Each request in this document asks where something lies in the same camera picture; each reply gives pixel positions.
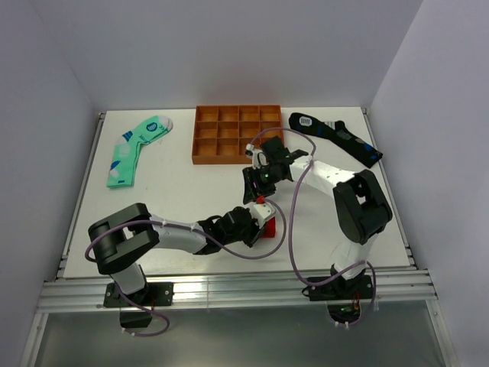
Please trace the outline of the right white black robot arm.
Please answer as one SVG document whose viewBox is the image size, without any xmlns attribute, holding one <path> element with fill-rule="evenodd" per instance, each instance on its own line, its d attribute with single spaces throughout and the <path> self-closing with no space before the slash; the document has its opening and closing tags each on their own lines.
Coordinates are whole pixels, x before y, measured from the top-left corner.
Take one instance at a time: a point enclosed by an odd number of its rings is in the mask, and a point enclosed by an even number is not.
<svg viewBox="0 0 489 367">
<path fill-rule="evenodd" d="M 349 297 L 358 286 L 357 278 L 364 275 L 375 239 L 393 218 L 375 174 L 370 170 L 345 171 L 317 161 L 312 152 L 290 151 L 278 137 L 265 141 L 259 148 L 247 144 L 245 155 L 252 165 L 243 170 L 244 204 L 275 194 L 276 184 L 283 180 L 296 184 L 287 231 L 290 262 L 297 277 L 311 287 L 331 283 L 334 295 Z M 332 275 L 318 283 L 302 278 L 293 252 L 293 225 L 302 184 L 333 199 L 338 225 L 345 237 L 332 264 Z"/>
</svg>

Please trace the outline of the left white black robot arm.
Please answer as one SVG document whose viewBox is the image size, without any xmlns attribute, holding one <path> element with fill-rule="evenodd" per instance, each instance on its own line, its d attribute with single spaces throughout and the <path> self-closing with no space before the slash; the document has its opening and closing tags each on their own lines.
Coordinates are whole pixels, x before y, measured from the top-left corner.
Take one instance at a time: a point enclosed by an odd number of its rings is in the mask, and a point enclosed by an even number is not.
<svg viewBox="0 0 489 367">
<path fill-rule="evenodd" d="M 212 255 L 242 242 L 251 247 L 265 233 L 276 211 L 267 203 L 237 206 L 222 216 L 184 223 L 150 214 L 143 203 L 130 205 L 89 227 L 86 260 L 118 285 L 131 305 L 144 303 L 147 280 L 138 260 L 155 248 Z"/>
</svg>

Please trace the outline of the red santa sock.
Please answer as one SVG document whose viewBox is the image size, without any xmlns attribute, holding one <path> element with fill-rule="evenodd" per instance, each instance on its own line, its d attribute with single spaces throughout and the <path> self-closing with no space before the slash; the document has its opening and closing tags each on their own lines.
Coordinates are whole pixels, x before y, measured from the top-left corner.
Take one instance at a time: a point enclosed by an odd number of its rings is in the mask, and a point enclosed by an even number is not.
<svg viewBox="0 0 489 367">
<path fill-rule="evenodd" d="M 272 218 L 264 224 L 262 238 L 271 239 L 276 236 L 276 219 Z"/>
</svg>

